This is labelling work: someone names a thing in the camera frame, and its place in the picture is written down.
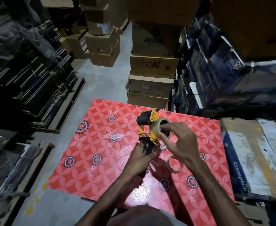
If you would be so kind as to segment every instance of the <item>black handle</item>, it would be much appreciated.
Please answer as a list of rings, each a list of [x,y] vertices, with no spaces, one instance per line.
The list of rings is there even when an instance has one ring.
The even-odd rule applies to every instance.
[[[144,143],[143,155],[144,155],[144,156],[147,156],[147,155],[149,155],[149,154],[152,152],[153,144],[152,144],[152,142],[151,142],[151,143],[149,143],[149,142],[143,142],[143,143]],[[146,169],[147,169],[147,168],[145,168],[145,170],[142,171],[142,172],[139,174],[140,177],[142,177],[142,178],[145,177],[145,175],[146,175]]]

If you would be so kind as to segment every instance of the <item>red patterned paper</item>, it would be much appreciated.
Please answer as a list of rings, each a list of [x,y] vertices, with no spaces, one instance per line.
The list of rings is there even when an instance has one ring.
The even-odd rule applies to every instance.
[[[121,174],[138,141],[136,117],[149,108],[95,99],[49,180],[48,187],[97,201]],[[198,136],[200,157],[234,200],[220,126],[217,120],[159,111],[160,118],[184,122]],[[172,134],[172,142],[177,137]],[[172,155],[161,142],[155,166],[137,178],[124,194],[121,207],[148,204],[176,216],[191,217],[194,225],[215,221],[192,173],[184,167],[171,174],[165,162]],[[174,169],[180,167],[172,161]]]

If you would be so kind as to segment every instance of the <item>packing tape roll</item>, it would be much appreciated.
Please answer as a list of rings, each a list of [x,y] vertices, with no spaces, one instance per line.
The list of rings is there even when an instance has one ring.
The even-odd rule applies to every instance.
[[[169,123],[169,121],[166,118],[160,118],[149,125],[149,132],[153,132],[156,137],[157,137],[157,133],[160,132],[160,124],[162,123],[162,121],[167,121],[167,123]]]
[[[180,170],[174,170],[173,168],[171,168],[171,166],[170,166],[170,164],[169,164],[169,160],[170,160],[170,159],[176,159],[176,160],[178,160],[179,163],[180,163],[181,169],[180,169]],[[171,173],[176,174],[176,173],[179,173],[180,171],[183,170],[183,168],[184,168],[184,163],[182,163],[176,156],[170,156],[170,157],[168,158],[168,160],[166,161],[166,167],[170,170]]]

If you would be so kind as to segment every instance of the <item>gray floor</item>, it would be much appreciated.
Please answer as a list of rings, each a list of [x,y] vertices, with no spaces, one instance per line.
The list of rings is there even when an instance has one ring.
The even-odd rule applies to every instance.
[[[13,225],[74,225],[92,206],[93,202],[59,191],[46,189],[59,160],[71,141],[78,125],[89,109],[94,98],[115,102],[127,102],[127,83],[130,72],[129,55],[132,50],[132,24],[120,36],[119,54],[113,68],[94,66],[90,60],[77,71],[78,76],[86,80],[76,103],[74,104],[60,134],[35,133],[35,139],[53,143],[51,151],[30,197],[22,205]]]

